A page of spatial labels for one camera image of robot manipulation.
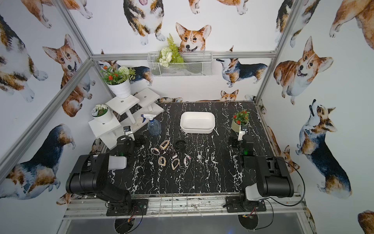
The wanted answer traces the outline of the black rubber sports watch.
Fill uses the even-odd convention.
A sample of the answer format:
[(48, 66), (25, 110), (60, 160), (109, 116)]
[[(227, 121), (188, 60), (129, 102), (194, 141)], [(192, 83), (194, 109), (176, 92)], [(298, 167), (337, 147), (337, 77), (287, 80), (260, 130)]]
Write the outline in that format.
[(186, 149), (186, 142), (184, 140), (178, 140), (175, 143), (175, 150), (184, 151)]

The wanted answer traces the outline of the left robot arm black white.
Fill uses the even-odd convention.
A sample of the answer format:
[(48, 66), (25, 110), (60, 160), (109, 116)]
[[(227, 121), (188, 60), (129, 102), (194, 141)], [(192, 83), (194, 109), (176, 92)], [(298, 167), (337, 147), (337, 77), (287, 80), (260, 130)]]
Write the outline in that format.
[(114, 156), (110, 153), (81, 155), (66, 182), (66, 191), (106, 202), (106, 216), (145, 215), (147, 199), (133, 200), (126, 188), (116, 186), (108, 179), (109, 171), (126, 169), (135, 148), (144, 144), (143, 135), (121, 136), (117, 139), (117, 153)]

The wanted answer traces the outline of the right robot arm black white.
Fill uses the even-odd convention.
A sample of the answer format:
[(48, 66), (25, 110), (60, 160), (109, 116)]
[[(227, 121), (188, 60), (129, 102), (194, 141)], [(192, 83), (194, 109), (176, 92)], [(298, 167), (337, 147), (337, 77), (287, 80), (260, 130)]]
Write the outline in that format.
[(254, 152), (255, 143), (250, 135), (238, 137), (230, 136), (230, 146), (239, 152), (242, 168), (253, 170), (256, 182), (240, 191), (237, 201), (230, 205), (239, 206), (248, 211), (255, 208), (260, 200), (266, 198), (290, 198), (294, 195), (294, 185), (286, 166), (281, 157), (261, 156)]

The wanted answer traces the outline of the white storage box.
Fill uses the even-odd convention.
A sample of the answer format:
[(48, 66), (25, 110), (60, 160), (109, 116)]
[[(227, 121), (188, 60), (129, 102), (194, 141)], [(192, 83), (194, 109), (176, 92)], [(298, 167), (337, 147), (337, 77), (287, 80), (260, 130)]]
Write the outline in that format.
[(215, 128), (215, 116), (210, 112), (185, 112), (180, 127), (189, 134), (211, 134)]

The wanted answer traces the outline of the pink white kids watch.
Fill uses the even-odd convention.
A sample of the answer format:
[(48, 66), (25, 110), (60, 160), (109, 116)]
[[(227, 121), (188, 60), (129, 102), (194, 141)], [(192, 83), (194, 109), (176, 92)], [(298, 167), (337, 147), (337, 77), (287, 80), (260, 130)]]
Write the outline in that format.
[(184, 166), (185, 166), (186, 168), (188, 168), (188, 167), (190, 166), (191, 161), (192, 161), (192, 158), (191, 158), (189, 155), (185, 154), (185, 158), (184, 158)]

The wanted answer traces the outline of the blue spray bottle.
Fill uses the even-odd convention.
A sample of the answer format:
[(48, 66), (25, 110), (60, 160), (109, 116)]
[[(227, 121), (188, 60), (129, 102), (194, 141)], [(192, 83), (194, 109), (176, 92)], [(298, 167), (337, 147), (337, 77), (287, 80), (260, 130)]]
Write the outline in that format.
[(158, 136), (161, 134), (161, 124), (158, 120), (156, 120), (156, 115), (153, 114), (141, 114), (143, 118), (143, 122), (148, 120), (148, 131), (152, 136)]

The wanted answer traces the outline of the small green pot red flowers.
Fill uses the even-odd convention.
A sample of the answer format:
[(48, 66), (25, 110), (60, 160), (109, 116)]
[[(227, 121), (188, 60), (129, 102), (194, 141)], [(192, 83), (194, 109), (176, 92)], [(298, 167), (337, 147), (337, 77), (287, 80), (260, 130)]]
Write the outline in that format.
[(243, 126), (248, 125), (249, 113), (243, 109), (235, 113), (232, 117), (231, 128), (234, 132), (239, 133)]

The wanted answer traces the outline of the white tiered plant stand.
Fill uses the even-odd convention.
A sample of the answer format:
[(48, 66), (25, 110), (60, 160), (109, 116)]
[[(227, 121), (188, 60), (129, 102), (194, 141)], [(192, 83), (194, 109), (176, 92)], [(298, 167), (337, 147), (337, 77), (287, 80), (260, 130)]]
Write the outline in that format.
[(109, 122), (97, 120), (88, 122), (95, 138), (99, 138), (110, 150), (116, 147), (117, 138), (124, 135), (123, 128), (130, 126), (135, 133), (149, 121), (143, 120), (143, 114), (159, 115), (164, 109), (156, 101), (160, 95), (149, 88), (127, 98), (114, 97), (106, 105), (109, 107)]

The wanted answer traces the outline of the small white pot white flowers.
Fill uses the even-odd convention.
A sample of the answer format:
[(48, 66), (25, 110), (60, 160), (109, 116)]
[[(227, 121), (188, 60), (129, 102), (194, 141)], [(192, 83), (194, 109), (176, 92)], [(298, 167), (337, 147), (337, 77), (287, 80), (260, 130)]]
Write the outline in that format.
[(94, 118), (94, 120), (102, 124), (109, 123), (113, 118), (113, 114), (109, 106), (106, 104), (97, 104), (92, 109), (91, 116)]

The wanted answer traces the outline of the large white pot red flowers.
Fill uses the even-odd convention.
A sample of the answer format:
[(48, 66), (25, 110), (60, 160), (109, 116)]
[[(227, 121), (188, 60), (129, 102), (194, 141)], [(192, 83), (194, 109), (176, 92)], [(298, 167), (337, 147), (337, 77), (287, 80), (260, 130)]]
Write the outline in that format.
[(114, 69), (104, 65), (100, 72), (103, 74), (103, 81), (118, 98), (127, 98), (131, 95), (130, 81), (135, 79), (133, 68), (122, 66)]

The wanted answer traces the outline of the green fern white flowers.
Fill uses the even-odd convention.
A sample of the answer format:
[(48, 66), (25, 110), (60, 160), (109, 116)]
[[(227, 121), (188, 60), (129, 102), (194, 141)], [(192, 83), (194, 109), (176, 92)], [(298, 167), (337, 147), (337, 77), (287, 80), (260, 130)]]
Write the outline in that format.
[(159, 51), (159, 56), (156, 59), (156, 62), (160, 63), (160, 65), (165, 68), (168, 68), (174, 63), (184, 63), (184, 59), (180, 55), (179, 48), (174, 43), (174, 39), (171, 34), (169, 34), (169, 37), (167, 38), (167, 43), (168, 45)]

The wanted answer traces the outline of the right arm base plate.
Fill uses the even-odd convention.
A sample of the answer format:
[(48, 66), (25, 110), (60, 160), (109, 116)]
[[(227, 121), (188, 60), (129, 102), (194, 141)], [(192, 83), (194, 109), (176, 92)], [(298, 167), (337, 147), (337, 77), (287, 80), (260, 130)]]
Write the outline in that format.
[(264, 201), (249, 201), (240, 197), (226, 197), (223, 208), (226, 208), (228, 213), (265, 212), (267, 210)]

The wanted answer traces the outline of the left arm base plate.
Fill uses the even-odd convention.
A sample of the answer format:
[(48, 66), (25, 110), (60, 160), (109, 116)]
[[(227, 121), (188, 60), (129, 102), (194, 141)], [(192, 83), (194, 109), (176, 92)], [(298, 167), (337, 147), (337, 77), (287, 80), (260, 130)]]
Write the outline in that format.
[(148, 199), (135, 199), (130, 203), (107, 203), (106, 216), (145, 215), (148, 203)]

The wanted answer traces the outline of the aluminium frame rail front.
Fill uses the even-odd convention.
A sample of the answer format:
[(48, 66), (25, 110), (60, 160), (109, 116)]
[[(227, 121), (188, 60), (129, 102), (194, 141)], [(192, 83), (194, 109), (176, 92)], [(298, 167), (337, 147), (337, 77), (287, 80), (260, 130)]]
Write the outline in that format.
[(190, 216), (212, 216), (212, 215), (239, 215), (239, 214), (277, 214), (277, 213), (304, 213), (305, 203), (301, 202), (300, 195), (295, 194), (292, 198), (279, 199), (275, 202), (272, 199), (263, 201), (257, 208), (245, 208), (238, 204), (229, 205), (235, 195), (213, 194), (196, 196), (134, 196), (135, 199), (146, 199), (146, 212), (134, 212), (121, 214), (115, 212), (113, 216), (107, 216), (108, 205), (98, 199), (72, 200), (68, 205), (64, 220), (73, 219), (106, 219), (106, 218), (128, 218), (132, 214), (136, 217), (159, 218), (159, 217), (190, 217)]

